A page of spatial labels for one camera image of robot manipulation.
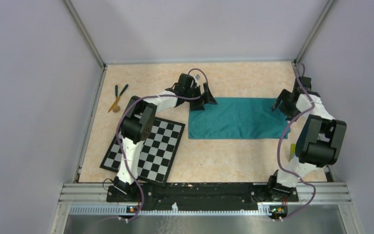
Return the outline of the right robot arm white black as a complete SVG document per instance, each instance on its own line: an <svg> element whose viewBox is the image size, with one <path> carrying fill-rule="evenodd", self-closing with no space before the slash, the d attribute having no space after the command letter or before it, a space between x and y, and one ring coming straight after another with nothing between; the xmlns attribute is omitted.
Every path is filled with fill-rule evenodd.
<svg viewBox="0 0 374 234"><path fill-rule="evenodd" d="M272 201L290 194L301 178L335 164L339 157L347 124L329 114L320 95L311 88L311 78L296 78L293 90L283 89L271 107L273 111L279 109L289 123L299 117L306 119L293 157L269 178L266 195Z"/></svg>

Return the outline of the yellow green card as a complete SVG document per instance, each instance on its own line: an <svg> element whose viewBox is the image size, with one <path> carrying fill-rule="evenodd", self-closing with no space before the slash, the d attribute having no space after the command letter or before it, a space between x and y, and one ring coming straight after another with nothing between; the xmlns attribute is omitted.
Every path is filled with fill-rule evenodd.
<svg viewBox="0 0 374 234"><path fill-rule="evenodd" d="M289 161L291 161L295 157L296 145L291 144L290 147L290 154L289 154Z"/></svg>

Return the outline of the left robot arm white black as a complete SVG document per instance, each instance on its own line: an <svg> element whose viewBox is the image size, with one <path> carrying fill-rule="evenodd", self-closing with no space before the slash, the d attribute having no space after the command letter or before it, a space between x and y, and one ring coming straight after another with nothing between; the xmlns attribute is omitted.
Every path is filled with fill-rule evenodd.
<svg viewBox="0 0 374 234"><path fill-rule="evenodd" d="M133 96L116 128L116 139L121 150L121 163L113 180L113 186L124 201L132 201L137 194L138 161L142 146L152 131L157 113L189 103L192 111L204 110L205 104L216 105L208 79L198 83L196 76L182 73L171 87L159 94Z"/></svg>

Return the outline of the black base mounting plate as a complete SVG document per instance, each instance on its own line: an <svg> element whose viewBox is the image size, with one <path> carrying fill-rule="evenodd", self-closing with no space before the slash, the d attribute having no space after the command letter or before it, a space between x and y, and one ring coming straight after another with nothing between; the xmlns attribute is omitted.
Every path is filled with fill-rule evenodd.
<svg viewBox="0 0 374 234"><path fill-rule="evenodd" d="M237 198L255 199L256 202L297 202L298 192L290 189L290 194L273 193L266 182L231 182L231 183L168 183L165 186L141 183L142 191L134 185L129 194L124 194L113 185L109 186L107 202L138 202L144 195L145 202L164 198Z"/></svg>

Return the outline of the teal cloth napkin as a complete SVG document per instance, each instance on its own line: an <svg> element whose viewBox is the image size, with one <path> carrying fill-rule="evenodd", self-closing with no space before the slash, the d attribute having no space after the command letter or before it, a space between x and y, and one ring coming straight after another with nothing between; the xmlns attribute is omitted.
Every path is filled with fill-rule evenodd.
<svg viewBox="0 0 374 234"><path fill-rule="evenodd" d="M279 139L288 121L272 111L274 98L217 97L218 104L190 111L190 139Z"/></svg>

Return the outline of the aluminium front rail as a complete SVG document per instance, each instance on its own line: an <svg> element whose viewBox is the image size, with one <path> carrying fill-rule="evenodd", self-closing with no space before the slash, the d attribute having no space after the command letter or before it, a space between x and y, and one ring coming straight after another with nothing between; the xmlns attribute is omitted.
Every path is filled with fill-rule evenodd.
<svg viewBox="0 0 374 234"><path fill-rule="evenodd" d="M299 201L164 198L107 202L110 183L65 184L53 234L361 234L347 185L296 187Z"/></svg>

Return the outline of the green handled gold spoon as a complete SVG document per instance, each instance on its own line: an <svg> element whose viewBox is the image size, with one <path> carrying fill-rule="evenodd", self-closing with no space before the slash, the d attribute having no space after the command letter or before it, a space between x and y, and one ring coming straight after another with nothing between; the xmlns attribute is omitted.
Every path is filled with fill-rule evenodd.
<svg viewBox="0 0 374 234"><path fill-rule="evenodd" d="M118 105L118 103L119 103L119 101L120 101L121 96L123 95L123 93L127 90L128 86L129 86L129 85L126 84L126 85L123 87L123 89L121 90L120 94L118 94L118 86L117 86L117 85L115 86L116 100L115 100L115 102L114 102L114 104L113 104L113 106L112 106L112 108L111 108L111 110L112 110L114 113L116 113L116 112L118 112L118 111L120 110L120 106Z"/></svg>

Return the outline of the black white checkerboard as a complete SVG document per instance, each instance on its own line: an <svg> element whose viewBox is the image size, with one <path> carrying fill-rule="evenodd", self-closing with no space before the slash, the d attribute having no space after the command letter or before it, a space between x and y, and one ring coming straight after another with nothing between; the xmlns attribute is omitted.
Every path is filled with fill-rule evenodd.
<svg viewBox="0 0 374 234"><path fill-rule="evenodd" d="M165 187L185 124L156 117L138 162L138 179Z"/></svg>

